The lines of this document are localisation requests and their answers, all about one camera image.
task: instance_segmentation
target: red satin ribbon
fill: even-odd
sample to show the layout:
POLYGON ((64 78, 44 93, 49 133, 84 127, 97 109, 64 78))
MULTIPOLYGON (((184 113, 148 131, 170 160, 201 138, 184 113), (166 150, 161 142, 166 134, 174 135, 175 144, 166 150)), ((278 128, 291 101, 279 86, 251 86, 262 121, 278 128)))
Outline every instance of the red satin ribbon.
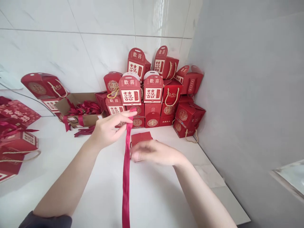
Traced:
MULTIPOLYGON (((136 111, 136 108, 130 109, 130 112, 136 111)), ((129 208, 129 189, 130 189, 130 136, 133 124, 127 123, 126 151, 123 161, 123 228, 130 228, 130 208, 129 208)))

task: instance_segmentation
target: human hand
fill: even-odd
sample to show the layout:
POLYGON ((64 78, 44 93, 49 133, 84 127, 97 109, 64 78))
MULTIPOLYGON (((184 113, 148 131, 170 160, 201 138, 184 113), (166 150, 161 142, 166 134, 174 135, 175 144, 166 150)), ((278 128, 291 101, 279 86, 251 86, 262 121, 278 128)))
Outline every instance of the human hand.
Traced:
POLYGON ((178 150, 156 140, 146 140, 137 143, 131 148, 131 160, 155 162, 162 165, 181 165, 187 161, 178 150))
POLYGON ((116 142, 127 129, 126 123, 131 124, 133 122, 129 119, 129 117, 135 115, 137 115, 136 111, 124 111, 97 120, 95 129, 89 138, 90 143, 96 146, 96 148, 100 151, 101 149, 116 142), (118 130, 115 130, 115 126, 120 124, 120 122, 124 122, 125 124, 118 130))

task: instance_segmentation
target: sleeve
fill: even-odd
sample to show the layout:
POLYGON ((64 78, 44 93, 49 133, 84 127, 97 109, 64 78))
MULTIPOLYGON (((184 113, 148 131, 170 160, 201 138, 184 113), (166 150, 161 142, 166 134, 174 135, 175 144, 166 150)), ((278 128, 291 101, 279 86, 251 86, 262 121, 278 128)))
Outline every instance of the sleeve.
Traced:
POLYGON ((31 211, 20 224, 19 228, 70 228, 72 218, 67 215, 60 217, 42 218, 31 211))

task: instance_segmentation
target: cardboard box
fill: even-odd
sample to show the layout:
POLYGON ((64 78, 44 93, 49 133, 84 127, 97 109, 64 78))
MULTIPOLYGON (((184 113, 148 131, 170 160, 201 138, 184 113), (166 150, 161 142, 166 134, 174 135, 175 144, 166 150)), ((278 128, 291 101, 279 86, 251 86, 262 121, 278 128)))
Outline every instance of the cardboard box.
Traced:
POLYGON ((138 142, 144 140, 153 140, 149 131, 131 135, 131 146, 135 146, 138 142))
POLYGON ((21 82, 37 99, 53 99, 67 96, 67 91, 59 79, 47 73, 30 73, 21 82))
POLYGON ((204 73, 197 66, 191 66, 192 72, 189 72, 189 69, 186 65, 176 73, 176 79, 183 84, 181 94, 196 94, 204 77, 204 73))
POLYGON ((7 105, 0 105, 0 114, 7 118, 15 118, 19 123, 28 127, 41 116, 18 100, 8 102, 7 105))
POLYGON ((178 103, 167 103, 167 105, 163 103, 161 106, 161 116, 174 116, 177 106, 178 103))
POLYGON ((181 90, 183 85, 176 80, 164 80, 164 96, 163 103, 177 103, 181 97, 181 90))
POLYGON ((139 80, 132 76, 123 76, 119 81, 123 105, 141 105, 142 94, 139 80))
POLYGON ((175 116, 161 116, 160 120, 159 120, 159 126, 163 127, 163 126, 171 126, 172 125, 172 121, 174 120, 175 116))
POLYGON ((152 112, 147 114, 145 117, 145 127, 152 128, 152 127, 159 127, 160 115, 153 114, 152 112))
POLYGON ((180 122, 174 121, 173 123, 173 129, 177 133, 179 138, 185 138, 186 137, 186 132, 187 132, 187 137, 188 136, 193 136, 195 134, 195 129, 187 129, 185 128, 180 122))
POLYGON ((145 117, 152 113, 152 115, 160 116, 162 111, 161 103, 146 103, 145 104, 145 117))
POLYGON ((175 76, 178 59, 168 57, 167 46, 161 46, 156 52, 154 61, 154 70, 162 76, 163 79, 171 79, 175 76))
POLYGON ((119 80, 122 74, 119 72, 111 71, 107 75, 104 76, 104 83, 107 87, 108 94, 114 92, 116 88, 118 88, 119 80))
POLYGON ((38 138, 28 132, 18 132, 0 139, 0 147, 12 151, 33 151, 39 147, 38 138))
MULTIPOLYGON (((74 105, 82 104, 84 101, 93 101, 97 102, 95 93, 71 93, 67 96, 67 99, 74 105)), ((98 116, 106 117, 105 112, 103 111, 100 115, 83 115, 81 116, 83 120, 82 123, 79 122, 80 116, 71 116, 68 115, 71 107, 67 99, 62 99, 55 104, 55 107, 60 111, 63 116, 67 116, 67 121, 72 127, 90 127, 96 124, 98 116)))
POLYGON ((206 110, 194 103, 178 104, 175 119, 185 128, 197 129, 206 110))
POLYGON ((135 116, 133 118, 132 129, 137 129, 137 128, 145 128, 145 118, 144 117, 135 116))
POLYGON ((109 116, 110 113, 108 111, 107 105, 105 104, 105 100, 106 100, 107 96, 108 96, 108 92, 107 91, 95 93, 97 104, 99 105, 99 107, 101 107, 101 109, 103 111, 105 111, 106 116, 109 116))
POLYGON ((188 95, 181 95, 178 103, 188 103, 188 102, 194 102, 193 98, 189 97, 188 95))
POLYGON ((126 107, 123 106, 120 95, 117 95, 113 99, 106 98, 105 103, 107 105, 107 109, 108 109, 110 115, 126 111, 126 107))
POLYGON ((151 63, 146 60, 144 52, 139 48, 132 48, 129 52, 127 72, 136 73, 140 83, 143 83, 143 77, 150 69, 151 63))
POLYGON ((137 111, 136 117, 137 118, 145 117, 145 104, 143 102, 141 103, 141 105, 133 105, 133 106, 128 105, 127 106, 127 110, 130 110, 132 108, 136 108, 136 111, 137 111))
MULTIPOLYGON (((19 160, 23 161, 24 155, 22 154, 3 154, 11 150, 0 147, 0 160, 19 160)), ((0 162, 0 183, 16 176, 19 173, 22 162, 4 161, 0 162)))
POLYGON ((162 99, 162 89, 164 82, 159 75, 148 76, 144 83, 144 103, 160 103, 162 99))

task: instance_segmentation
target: wall tile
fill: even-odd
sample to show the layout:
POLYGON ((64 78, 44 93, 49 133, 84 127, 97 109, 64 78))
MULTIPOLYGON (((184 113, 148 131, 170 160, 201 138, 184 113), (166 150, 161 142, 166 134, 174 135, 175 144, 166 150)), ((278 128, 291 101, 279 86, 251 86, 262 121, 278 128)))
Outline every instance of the wall tile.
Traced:
POLYGON ((67 1, 0 1, 0 9, 15 29, 78 32, 67 1))
POLYGON ((190 0, 134 0, 135 35, 183 37, 190 0))
POLYGON ((159 47, 166 45, 168 47, 168 56, 178 58, 180 56, 180 49, 182 39, 180 38, 158 38, 158 37, 142 37, 136 36, 136 47, 143 50, 146 59, 154 64, 154 58, 159 47))
POLYGON ((101 90, 106 90, 104 76, 110 71, 125 73, 129 51, 135 47, 134 36, 82 34, 101 90))
POLYGON ((69 0, 80 32, 134 35, 132 0, 69 0))
POLYGON ((202 5, 203 0, 191 0, 184 38, 193 38, 202 5))
POLYGON ((0 30, 0 68, 21 78, 30 72, 56 75, 70 92, 98 92, 80 34, 0 30))

